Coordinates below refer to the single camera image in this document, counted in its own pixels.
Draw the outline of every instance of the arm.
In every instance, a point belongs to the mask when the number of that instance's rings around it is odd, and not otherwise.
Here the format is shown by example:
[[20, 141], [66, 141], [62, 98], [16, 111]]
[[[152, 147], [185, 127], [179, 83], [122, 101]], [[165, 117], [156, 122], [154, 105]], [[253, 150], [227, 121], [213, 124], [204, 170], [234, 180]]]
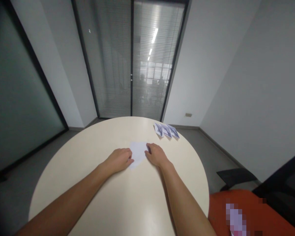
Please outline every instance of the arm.
[[16, 235], [68, 235], [102, 184], [134, 160], [129, 148], [116, 149], [88, 176], [49, 204]]
[[216, 236], [209, 220], [183, 183], [174, 165], [167, 159], [163, 149], [156, 144], [147, 144], [145, 151], [150, 162], [159, 167], [167, 189], [170, 209], [177, 234]]

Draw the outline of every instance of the chair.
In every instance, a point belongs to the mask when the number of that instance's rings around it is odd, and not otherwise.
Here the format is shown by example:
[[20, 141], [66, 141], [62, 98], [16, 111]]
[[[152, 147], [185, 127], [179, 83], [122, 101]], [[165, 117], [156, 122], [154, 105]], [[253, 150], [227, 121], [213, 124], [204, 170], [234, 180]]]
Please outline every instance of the chair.
[[238, 168], [217, 174], [226, 185], [220, 192], [210, 195], [208, 219], [218, 236], [230, 235], [226, 203], [234, 204], [234, 209], [241, 210], [250, 235], [295, 235], [295, 157], [253, 192], [229, 190], [235, 184], [257, 179], [248, 170]]

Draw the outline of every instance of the chair backrest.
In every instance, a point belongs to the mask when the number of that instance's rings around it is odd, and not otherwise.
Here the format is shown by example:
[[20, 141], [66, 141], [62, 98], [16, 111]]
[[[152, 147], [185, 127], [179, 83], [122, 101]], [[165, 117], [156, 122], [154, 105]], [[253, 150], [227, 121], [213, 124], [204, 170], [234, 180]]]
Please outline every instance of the chair backrest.
[[295, 227], [295, 157], [253, 190]]

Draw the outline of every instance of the forearm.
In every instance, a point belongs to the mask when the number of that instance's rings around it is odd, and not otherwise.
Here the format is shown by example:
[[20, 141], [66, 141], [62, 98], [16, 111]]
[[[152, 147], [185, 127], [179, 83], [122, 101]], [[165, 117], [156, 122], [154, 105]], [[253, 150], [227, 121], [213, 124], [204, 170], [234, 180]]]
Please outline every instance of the forearm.
[[100, 164], [36, 215], [17, 235], [67, 235], [110, 175]]
[[216, 235], [197, 201], [179, 177], [174, 165], [168, 162], [160, 168], [178, 236]]

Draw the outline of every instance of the chair armrest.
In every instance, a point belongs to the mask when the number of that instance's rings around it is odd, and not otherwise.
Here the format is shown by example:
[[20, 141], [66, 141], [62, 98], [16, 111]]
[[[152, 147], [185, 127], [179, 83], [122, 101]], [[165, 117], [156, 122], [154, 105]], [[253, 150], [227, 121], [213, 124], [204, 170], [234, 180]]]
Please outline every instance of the chair armrest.
[[226, 183], [226, 185], [221, 188], [220, 191], [229, 190], [236, 184], [257, 180], [257, 178], [245, 168], [222, 170], [216, 173]]

